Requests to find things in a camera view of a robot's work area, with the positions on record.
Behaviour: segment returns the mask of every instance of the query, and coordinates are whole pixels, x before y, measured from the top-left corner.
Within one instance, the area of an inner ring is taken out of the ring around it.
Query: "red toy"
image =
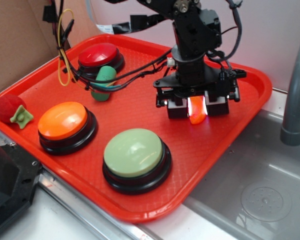
[[[23,129],[34,116],[26,110],[26,103],[18,96],[5,94],[0,97],[0,120],[6,124],[17,123]]]

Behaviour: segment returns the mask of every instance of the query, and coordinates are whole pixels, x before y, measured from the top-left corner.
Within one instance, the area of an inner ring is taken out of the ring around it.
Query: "white wall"
[[[90,1],[95,19],[100,25],[128,22],[130,14],[154,13],[136,0],[117,4],[104,0]],[[223,31],[235,25],[225,0],[200,2],[203,9],[217,12]],[[239,14],[243,36],[236,55],[230,61],[261,70],[270,77],[274,87],[288,90],[300,46],[300,0],[244,0]],[[169,20],[129,36],[169,47],[175,44]],[[236,30],[223,35],[222,50],[229,53],[236,36]]]

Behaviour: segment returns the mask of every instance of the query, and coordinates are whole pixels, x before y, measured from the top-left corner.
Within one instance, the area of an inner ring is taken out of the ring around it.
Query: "stainless steel sink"
[[[184,204],[238,239],[300,240],[300,146],[262,110]]]

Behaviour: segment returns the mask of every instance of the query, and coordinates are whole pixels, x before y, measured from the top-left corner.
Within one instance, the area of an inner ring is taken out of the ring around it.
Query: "sink drain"
[[[242,192],[241,203],[251,217],[263,222],[283,219],[292,205],[289,193],[268,181],[248,185]]]

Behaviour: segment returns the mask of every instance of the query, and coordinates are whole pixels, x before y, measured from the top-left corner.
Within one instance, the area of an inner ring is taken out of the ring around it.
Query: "red tray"
[[[124,72],[156,59],[167,47],[121,35],[99,35],[89,38],[67,51],[74,66],[78,55],[96,43],[112,43],[124,55]],[[0,121],[0,130],[17,144],[36,156],[42,164],[73,186],[112,216],[140,223],[162,217],[179,206],[227,147],[258,113],[269,99],[272,85],[262,72],[233,64],[247,72],[239,79],[241,101],[229,101],[230,114],[207,117],[192,125],[188,119],[169,119],[165,107],[156,108],[156,89],[153,81],[161,73],[134,81],[115,92],[106,102],[95,101],[89,92],[71,83],[61,86],[57,76],[58,60],[54,59],[0,94],[20,96],[34,120],[25,129],[17,124]],[[76,101],[86,106],[97,118],[99,130],[85,148],[66,156],[44,152],[39,144],[38,121],[52,106]],[[155,190],[140,195],[124,195],[114,191],[102,173],[103,152],[116,134],[132,128],[155,132],[170,148],[172,170],[167,180]]]

